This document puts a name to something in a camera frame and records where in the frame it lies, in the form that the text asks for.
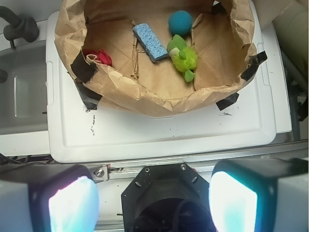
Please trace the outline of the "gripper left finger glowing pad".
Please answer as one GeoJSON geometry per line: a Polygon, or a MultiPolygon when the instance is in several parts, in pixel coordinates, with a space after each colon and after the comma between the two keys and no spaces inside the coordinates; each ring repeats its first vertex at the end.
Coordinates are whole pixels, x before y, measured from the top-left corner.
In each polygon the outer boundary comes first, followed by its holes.
{"type": "Polygon", "coordinates": [[[2,232],[92,232],[98,215],[98,188],[83,165],[0,168],[2,232]]]}

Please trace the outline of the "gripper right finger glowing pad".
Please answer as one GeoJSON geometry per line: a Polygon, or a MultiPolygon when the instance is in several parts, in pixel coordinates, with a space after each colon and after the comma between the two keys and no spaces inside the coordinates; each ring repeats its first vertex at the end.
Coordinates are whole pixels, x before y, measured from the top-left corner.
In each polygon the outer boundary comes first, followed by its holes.
{"type": "Polygon", "coordinates": [[[221,160],[211,175],[209,204],[219,232],[307,232],[309,162],[221,160]]]}

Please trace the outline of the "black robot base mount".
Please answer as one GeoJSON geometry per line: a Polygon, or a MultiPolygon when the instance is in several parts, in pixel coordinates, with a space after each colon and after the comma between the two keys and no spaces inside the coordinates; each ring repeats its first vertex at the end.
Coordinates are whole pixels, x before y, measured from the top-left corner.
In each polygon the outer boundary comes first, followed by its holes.
{"type": "Polygon", "coordinates": [[[209,183],[186,163],[146,166],[121,194],[126,232],[214,232],[209,183]]]}

